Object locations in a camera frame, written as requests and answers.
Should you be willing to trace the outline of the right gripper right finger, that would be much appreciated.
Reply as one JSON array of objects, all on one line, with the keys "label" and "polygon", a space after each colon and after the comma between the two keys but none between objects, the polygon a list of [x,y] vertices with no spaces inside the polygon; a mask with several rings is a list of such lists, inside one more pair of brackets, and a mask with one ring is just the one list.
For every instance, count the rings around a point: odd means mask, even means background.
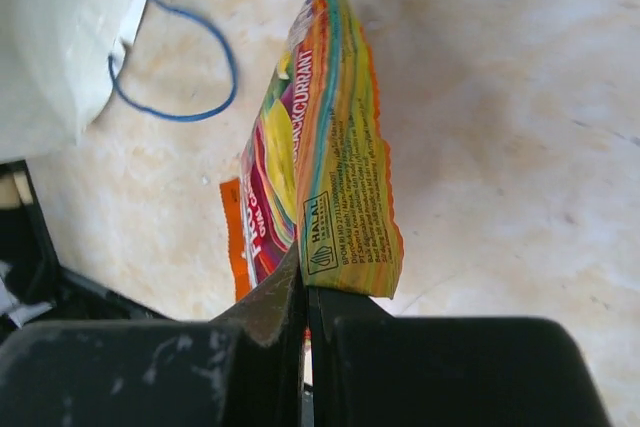
[{"label": "right gripper right finger", "polygon": [[395,317],[308,292],[319,426],[607,426],[580,350],[541,317]]}]

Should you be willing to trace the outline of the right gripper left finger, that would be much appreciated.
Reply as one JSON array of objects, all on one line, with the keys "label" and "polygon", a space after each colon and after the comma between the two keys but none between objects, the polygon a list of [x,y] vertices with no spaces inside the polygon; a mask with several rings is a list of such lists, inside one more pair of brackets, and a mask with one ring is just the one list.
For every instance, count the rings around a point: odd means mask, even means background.
[{"label": "right gripper left finger", "polygon": [[299,426],[298,251],[208,322],[48,321],[1,348],[5,426]]}]

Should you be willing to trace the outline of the blue checkered paper bag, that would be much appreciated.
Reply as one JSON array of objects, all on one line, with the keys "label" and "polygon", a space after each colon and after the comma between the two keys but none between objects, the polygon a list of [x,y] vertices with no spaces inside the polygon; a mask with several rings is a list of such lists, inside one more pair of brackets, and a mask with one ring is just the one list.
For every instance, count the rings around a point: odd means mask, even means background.
[{"label": "blue checkered paper bag", "polygon": [[161,112],[125,94],[118,81],[145,7],[208,30],[219,42],[238,90],[230,45],[208,19],[165,0],[1,0],[1,160],[44,155],[78,140],[111,95],[141,112],[175,122],[196,122],[224,111],[191,115]]}]

